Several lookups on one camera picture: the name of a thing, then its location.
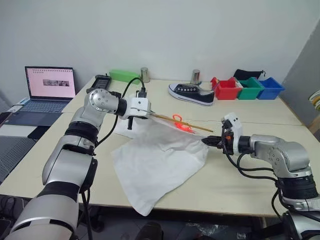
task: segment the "wooden stick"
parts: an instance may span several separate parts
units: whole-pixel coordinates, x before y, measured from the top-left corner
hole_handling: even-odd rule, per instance
[[[201,129],[201,130],[204,130],[204,131],[208,131],[210,133],[213,133],[214,131],[208,129],[208,128],[205,128],[205,127],[202,127],[202,126],[196,126],[196,125],[192,125],[190,123],[187,123],[185,121],[179,121],[179,120],[175,120],[171,117],[168,117],[168,116],[164,116],[164,115],[159,115],[159,114],[155,114],[153,113],[152,114],[153,116],[155,116],[156,118],[160,118],[160,119],[165,119],[165,120],[168,120],[170,122],[174,122],[174,123],[180,123],[180,124],[183,124],[183,125],[186,125],[188,127],[191,127],[191,128],[195,128],[195,129]]]

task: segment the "red bin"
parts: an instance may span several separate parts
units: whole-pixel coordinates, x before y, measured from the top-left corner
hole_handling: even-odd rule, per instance
[[[242,88],[236,85],[236,78],[231,77],[228,80],[219,81],[215,88],[215,96],[218,100],[234,100],[241,90]]]

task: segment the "green bin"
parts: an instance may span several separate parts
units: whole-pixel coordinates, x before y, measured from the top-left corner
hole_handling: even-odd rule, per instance
[[[242,91],[238,94],[239,100],[254,100],[265,87],[257,80],[256,77],[250,77],[247,80],[240,80],[243,86]]]

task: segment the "sneaker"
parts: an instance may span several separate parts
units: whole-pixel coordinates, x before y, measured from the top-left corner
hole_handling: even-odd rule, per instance
[[[191,83],[169,84],[168,91],[176,99],[204,106],[211,106],[215,97],[213,91],[203,90],[201,87]]]

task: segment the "black pouch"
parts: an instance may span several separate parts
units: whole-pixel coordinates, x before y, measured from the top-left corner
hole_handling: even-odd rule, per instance
[[[237,80],[242,81],[242,80],[247,80],[251,77],[255,77],[256,79],[258,79],[261,74],[264,74],[264,76],[266,76],[266,72],[263,70],[261,70],[261,71],[245,71],[245,70],[237,69],[233,76]]]

